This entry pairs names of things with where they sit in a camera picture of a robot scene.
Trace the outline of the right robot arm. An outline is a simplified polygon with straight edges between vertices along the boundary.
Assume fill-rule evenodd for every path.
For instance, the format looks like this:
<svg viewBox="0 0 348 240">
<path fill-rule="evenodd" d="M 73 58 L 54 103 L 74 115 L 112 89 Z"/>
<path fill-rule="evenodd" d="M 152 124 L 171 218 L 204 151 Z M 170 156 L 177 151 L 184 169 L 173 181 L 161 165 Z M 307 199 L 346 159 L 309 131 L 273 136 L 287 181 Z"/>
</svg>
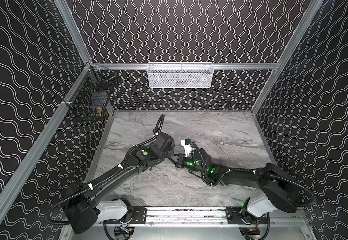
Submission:
<svg viewBox="0 0 348 240">
<path fill-rule="evenodd" d="M 310 189 L 296 182 L 274 164 L 256 169 L 230 168 L 213 163 L 211 156 L 194 144 L 190 145 L 190 150 L 187 154 L 174 154 L 176 161 L 169 159 L 177 168 L 187 169 L 192 174 L 199 173 L 197 177 L 210 187 L 222 184 L 259 190 L 257 197 L 249 197 L 244 204 L 244 209 L 253 216 L 261 216 L 255 211 L 259 211 L 265 204 L 272 205 L 268 208 L 269 212 L 275 209 L 295 213 L 298 207 L 311 206 L 317 202 Z"/>
</svg>

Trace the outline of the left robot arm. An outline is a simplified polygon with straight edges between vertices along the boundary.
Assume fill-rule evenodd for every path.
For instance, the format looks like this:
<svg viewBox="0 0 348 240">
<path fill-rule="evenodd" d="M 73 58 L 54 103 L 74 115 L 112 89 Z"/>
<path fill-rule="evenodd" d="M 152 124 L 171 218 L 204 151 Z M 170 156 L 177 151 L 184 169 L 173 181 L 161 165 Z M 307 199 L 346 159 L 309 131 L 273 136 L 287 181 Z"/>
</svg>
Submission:
<svg viewBox="0 0 348 240">
<path fill-rule="evenodd" d="M 133 145 L 124 159 L 105 174 L 81 186 L 71 185 L 67 196 L 54 204 L 45 214 L 45 221 L 51 225 L 70 225 L 76 234 L 81 234 L 99 221 L 99 204 L 105 196 L 128 179 L 149 170 L 173 157 L 174 139 L 162 131 L 165 115 L 161 114 L 153 137 Z"/>
</svg>

